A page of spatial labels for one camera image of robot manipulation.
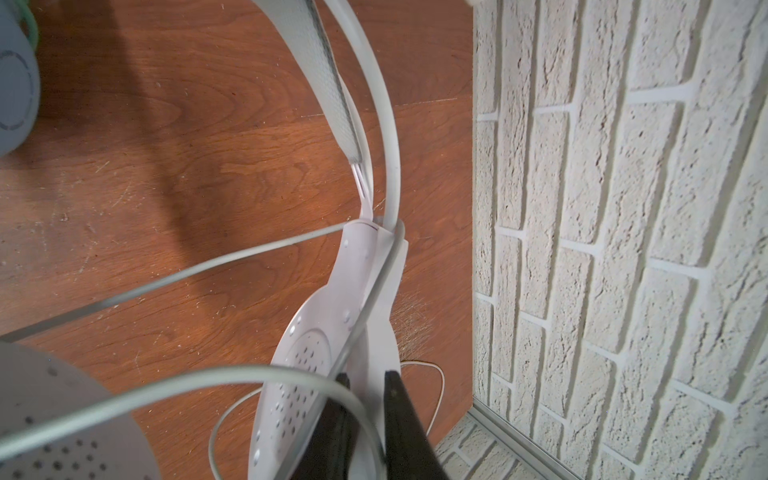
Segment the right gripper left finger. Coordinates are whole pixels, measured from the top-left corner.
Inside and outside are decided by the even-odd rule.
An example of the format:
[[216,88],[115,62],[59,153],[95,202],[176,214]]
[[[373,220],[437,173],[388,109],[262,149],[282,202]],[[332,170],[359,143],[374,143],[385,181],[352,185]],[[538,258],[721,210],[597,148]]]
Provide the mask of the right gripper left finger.
[[347,480],[358,421],[335,400],[328,400],[291,479]]

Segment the pink blue cat-ear headphones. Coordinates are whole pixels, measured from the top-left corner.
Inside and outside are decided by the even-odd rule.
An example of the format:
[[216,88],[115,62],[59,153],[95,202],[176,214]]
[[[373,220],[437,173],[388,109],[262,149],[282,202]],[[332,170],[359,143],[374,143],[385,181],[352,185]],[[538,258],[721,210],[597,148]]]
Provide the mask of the pink blue cat-ear headphones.
[[28,1],[1,0],[1,155],[32,131],[41,98],[39,27]]

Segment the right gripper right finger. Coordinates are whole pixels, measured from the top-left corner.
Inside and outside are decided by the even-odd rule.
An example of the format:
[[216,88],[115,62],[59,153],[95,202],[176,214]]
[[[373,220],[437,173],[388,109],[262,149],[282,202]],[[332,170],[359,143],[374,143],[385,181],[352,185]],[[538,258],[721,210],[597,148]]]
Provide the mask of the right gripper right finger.
[[448,480],[397,371],[384,375],[387,478]]

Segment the white headphones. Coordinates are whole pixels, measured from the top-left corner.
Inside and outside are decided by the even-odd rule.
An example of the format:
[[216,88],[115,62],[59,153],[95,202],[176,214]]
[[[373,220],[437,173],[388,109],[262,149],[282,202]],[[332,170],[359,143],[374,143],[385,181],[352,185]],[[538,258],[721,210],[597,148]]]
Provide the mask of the white headphones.
[[360,214],[339,226],[327,283],[289,322],[271,362],[210,368],[113,396],[78,368],[17,343],[1,346],[1,475],[6,479],[155,479],[155,456],[132,413],[184,393],[250,384],[258,399],[249,448],[252,479],[289,479],[328,400],[359,430],[348,479],[388,479],[384,375],[401,376],[390,313],[407,255],[396,217],[400,156],[392,105],[366,35],[345,1],[331,12],[362,67],[380,117],[388,204],[373,212],[374,180],[364,127],[312,1],[263,1],[308,80],[347,157]]

